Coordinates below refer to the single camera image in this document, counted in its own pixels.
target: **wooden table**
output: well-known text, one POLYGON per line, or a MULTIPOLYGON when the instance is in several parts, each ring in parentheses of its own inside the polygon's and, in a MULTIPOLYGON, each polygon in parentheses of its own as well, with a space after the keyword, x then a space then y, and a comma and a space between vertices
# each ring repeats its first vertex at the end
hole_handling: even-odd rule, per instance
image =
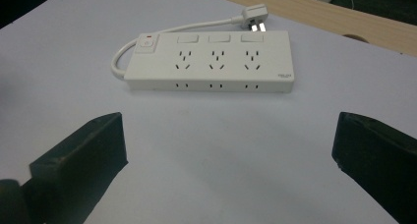
POLYGON ((270 13, 341 35, 417 56, 417 27, 317 0, 228 0, 249 6, 264 3, 270 13))

